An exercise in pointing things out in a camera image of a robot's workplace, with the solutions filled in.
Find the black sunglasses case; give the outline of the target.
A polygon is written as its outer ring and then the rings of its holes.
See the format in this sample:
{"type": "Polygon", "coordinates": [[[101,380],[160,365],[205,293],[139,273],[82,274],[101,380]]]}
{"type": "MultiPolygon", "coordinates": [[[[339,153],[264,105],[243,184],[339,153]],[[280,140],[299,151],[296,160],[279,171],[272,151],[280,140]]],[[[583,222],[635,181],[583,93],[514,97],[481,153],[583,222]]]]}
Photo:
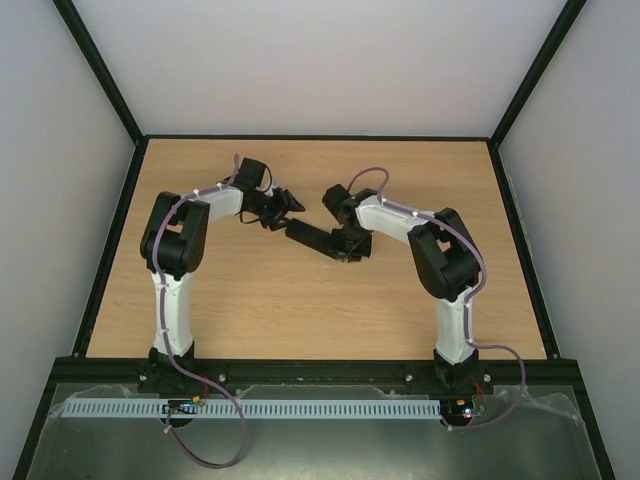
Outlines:
{"type": "Polygon", "coordinates": [[[347,254],[344,244],[339,239],[339,231],[324,231],[298,219],[290,219],[285,228],[285,235],[316,252],[333,259],[344,258],[347,254]]]}

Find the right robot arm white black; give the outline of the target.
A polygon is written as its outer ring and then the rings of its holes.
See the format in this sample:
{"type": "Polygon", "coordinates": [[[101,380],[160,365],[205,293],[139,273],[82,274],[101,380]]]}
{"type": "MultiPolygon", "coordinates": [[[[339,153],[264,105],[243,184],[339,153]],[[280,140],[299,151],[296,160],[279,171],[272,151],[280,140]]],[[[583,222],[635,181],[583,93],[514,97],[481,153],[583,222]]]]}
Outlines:
{"type": "Polygon", "coordinates": [[[371,189],[351,194],[340,184],[326,190],[322,203],[340,225],[330,234],[330,256],[347,262],[368,257],[374,232],[409,247],[422,287],[436,300],[434,374],[443,389],[460,390],[479,358],[472,297],[483,286],[485,267],[459,214],[414,210],[371,189]]]}

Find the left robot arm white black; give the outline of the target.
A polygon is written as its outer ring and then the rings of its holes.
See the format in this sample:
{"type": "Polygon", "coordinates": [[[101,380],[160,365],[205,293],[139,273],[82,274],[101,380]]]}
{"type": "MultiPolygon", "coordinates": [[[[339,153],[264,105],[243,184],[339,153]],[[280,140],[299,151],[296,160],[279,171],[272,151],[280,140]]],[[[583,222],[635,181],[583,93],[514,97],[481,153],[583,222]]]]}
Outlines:
{"type": "Polygon", "coordinates": [[[191,393],[200,384],[190,306],[209,225],[250,213],[263,228],[276,231],[286,226],[288,213],[304,210],[266,164],[251,158],[235,157],[231,175],[212,187],[158,194],[140,242],[156,304],[155,336],[139,372],[141,392],[191,393]]]}

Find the right controller board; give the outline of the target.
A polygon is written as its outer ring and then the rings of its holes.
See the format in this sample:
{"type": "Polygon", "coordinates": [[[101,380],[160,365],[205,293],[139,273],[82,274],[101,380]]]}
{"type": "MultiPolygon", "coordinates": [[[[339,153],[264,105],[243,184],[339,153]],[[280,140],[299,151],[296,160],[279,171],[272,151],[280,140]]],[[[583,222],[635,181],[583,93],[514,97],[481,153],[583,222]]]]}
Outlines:
{"type": "Polygon", "coordinates": [[[486,399],[481,397],[442,400],[440,403],[440,414],[448,422],[470,421],[474,417],[484,415],[486,409],[486,399]]]}

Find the controller board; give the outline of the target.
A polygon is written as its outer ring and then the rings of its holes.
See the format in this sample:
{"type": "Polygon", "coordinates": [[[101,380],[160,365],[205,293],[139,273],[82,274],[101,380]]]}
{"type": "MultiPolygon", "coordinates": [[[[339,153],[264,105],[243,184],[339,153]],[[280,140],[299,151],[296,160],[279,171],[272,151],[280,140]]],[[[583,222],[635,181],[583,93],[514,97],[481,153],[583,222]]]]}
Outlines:
{"type": "Polygon", "coordinates": [[[481,397],[442,400],[440,403],[440,414],[448,422],[470,421],[474,417],[484,415],[486,409],[486,399],[481,397]]]}
{"type": "Polygon", "coordinates": [[[167,399],[161,406],[160,412],[163,415],[184,414],[196,415],[204,408],[208,398],[206,396],[196,395],[190,398],[167,399]]]}

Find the left controller board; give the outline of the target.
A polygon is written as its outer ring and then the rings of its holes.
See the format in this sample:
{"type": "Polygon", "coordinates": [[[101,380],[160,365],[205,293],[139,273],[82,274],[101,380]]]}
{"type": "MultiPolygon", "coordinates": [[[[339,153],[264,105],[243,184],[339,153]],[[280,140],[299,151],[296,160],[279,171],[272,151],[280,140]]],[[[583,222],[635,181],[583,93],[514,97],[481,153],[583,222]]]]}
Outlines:
{"type": "Polygon", "coordinates": [[[161,406],[160,412],[163,415],[184,414],[196,415],[204,408],[208,398],[206,396],[196,395],[190,398],[167,399],[161,406]]]}

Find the black aluminium frame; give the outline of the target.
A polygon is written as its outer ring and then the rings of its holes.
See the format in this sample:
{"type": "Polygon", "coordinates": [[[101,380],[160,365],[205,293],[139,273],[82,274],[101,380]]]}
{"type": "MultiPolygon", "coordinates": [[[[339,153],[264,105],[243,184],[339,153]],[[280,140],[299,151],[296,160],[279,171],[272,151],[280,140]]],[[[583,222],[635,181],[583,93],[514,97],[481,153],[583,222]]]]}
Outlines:
{"type": "MultiPolygon", "coordinates": [[[[45,415],[53,405],[54,390],[61,384],[97,382],[105,380],[114,384],[119,380],[130,381],[133,370],[141,365],[140,359],[89,359],[86,356],[93,334],[99,307],[106,290],[108,276],[115,259],[116,248],[124,229],[125,217],[130,209],[133,193],[143,165],[143,157],[151,136],[141,132],[127,106],[116,82],[111,75],[98,47],[87,29],[76,6],[71,1],[57,1],[55,7],[68,31],[91,67],[101,88],[107,95],[127,133],[135,144],[135,150],[127,171],[115,216],[111,223],[106,244],[98,265],[89,294],[87,305],[79,326],[72,353],[55,360],[34,420],[16,466],[14,476],[24,479],[35,472],[34,459],[38,445],[43,438],[45,415]]],[[[586,422],[586,433],[599,475],[611,479],[614,472],[601,437],[584,380],[577,361],[561,356],[555,338],[547,307],[530,249],[525,244],[525,233],[516,212],[516,202],[508,184],[499,147],[515,123],[534,88],[542,78],[565,37],[573,27],[585,4],[582,1],[568,1],[563,6],[550,32],[546,36],[534,61],[519,85],[506,113],[496,131],[490,137],[482,138],[491,159],[492,168],[500,191],[509,228],[518,254],[519,262],[528,294],[533,306],[537,326],[543,341],[543,360],[528,360],[525,363],[527,381],[530,385],[569,385],[574,391],[578,411],[586,422]]],[[[431,360],[203,360],[201,366],[210,373],[215,368],[232,375],[233,384],[246,385],[250,380],[291,381],[297,374],[304,375],[304,384],[319,386],[398,386],[406,393],[426,393],[443,395],[445,392],[436,384],[431,372],[431,360]]]]}

